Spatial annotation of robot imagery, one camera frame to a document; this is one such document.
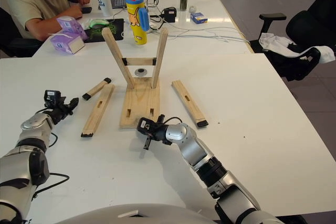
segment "power adapter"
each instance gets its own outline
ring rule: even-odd
[[[163,10],[163,14],[161,15],[151,15],[151,18],[154,17],[161,17],[163,18],[167,23],[175,23],[175,17],[176,17],[176,8],[175,7],[168,7]]]

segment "white desk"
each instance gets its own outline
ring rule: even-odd
[[[91,0],[92,12],[90,14],[84,14],[83,18],[79,22],[84,23],[89,18],[106,18],[103,17],[102,12],[98,10],[97,0]],[[202,12],[208,17],[208,23],[195,24],[190,20],[189,12],[180,12],[180,0],[159,0],[158,8],[163,10],[166,7],[175,6],[177,9],[177,19],[175,23],[172,23],[176,27],[185,29],[203,29],[213,27],[230,27],[235,28],[233,21],[229,14],[225,11],[220,0],[188,0],[188,5],[195,5],[199,12]],[[120,9],[114,9],[114,12],[119,12]],[[156,8],[150,8],[151,14],[158,14],[159,11]],[[125,10],[116,15],[115,18],[124,18],[128,21],[128,13]],[[165,24],[171,35],[180,34],[182,31],[175,29],[174,27]],[[222,28],[215,31],[218,35],[241,37],[241,35],[234,29]],[[191,31],[186,35],[202,35],[211,36],[213,34],[205,31]],[[125,57],[132,55],[135,57],[154,57],[156,55],[157,43],[159,41],[159,35],[148,34],[148,42],[145,45],[139,46],[134,43],[133,33],[128,23],[124,24],[124,40],[117,41],[121,52]],[[199,53],[207,56],[211,53],[223,53],[223,54],[249,54],[249,47],[241,41],[223,42],[217,39],[205,39],[205,38],[169,38],[170,46],[167,47],[167,55],[179,54],[183,55],[186,51],[191,53]],[[84,48],[77,52],[73,57],[92,57],[97,54],[97,49],[102,54],[109,52],[105,42],[87,43]],[[48,58],[48,57],[69,57],[68,54],[60,54],[55,51],[52,44],[47,40],[42,47],[36,52],[34,58]]]
[[[156,48],[156,40],[139,54],[152,56],[149,45]],[[204,40],[204,47],[215,43]],[[178,43],[186,42],[167,42],[160,73],[161,113],[179,116],[194,127],[170,86],[181,79],[209,121],[206,129],[197,130],[198,136],[263,210],[276,216],[336,210],[336,163],[268,60],[263,55],[225,54],[234,50],[231,43],[219,53],[214,51],[218,48],[211,53],[203,47],[177,50]],[[126,39],[119,45],[134,54],[136,45]],[[243,43],[236,47],[238,52],[245,50]],[[144,136],[118,128],[126,82],[104,43],[86,46],[88,51],[74,56],[61,57],[47,45],[42,49],[31,59],[0,60],[0,156],[14,147],[20,124],[43,107],[44,90],[60,90],[69,102],[105,77],[113,78],[116,89],[92,139],[80,133],[98,96],[80,99],[74,115],[55,127],[59,140],[47,151],[49,168],[71,179],[33,201],[33,223],[141,202],[202,210],[218,219],[215,201],[176,146],[153,142],[145,151]],[[55,180],[50,178],[44,186]]]

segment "cartoon cup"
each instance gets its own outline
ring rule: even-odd
[[[138,45],[146,44],[149,19],[148,12],[144,8],[145,3],[143,0],[126,0],[126,5],[135,43]]]

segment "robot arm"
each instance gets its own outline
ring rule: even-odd
[[[164,144],[177,144],[183,158],[207,186],[208,192],[217,200],[215,210],[224,223],[275,224],[283,223],[260,210],[257,200],[226,170],[208,147],[197,138],[196,132],[185,123],[163,124],[163,115],[155,123],[141,118],[137,130],[150,140]]]
[[[45,152],[53,127],[78,104],[69,105],[59,91],[46,91],[46,111],[37,113],[21,125],[14,149],[0,158],[0,223],[23,223],[36,188],[49,177]]]

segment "black rubber foot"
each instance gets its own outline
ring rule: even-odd
[[[82,96],[85,100],[89,100],[91,98],[91,96],[87,93],[85,93],[83,96]]]
[[[93,133],[91,133],[91,134],[81,134],[80,135],[81,137],[93,137]]]
[[[208,124],[208,122],[206,120],[197,123],[197,127],[198,128],[205,127],[207,125],[209,125],[209,124]]]
[[[104,81],[110,83],[112,80],[110,78],[105,78]]]

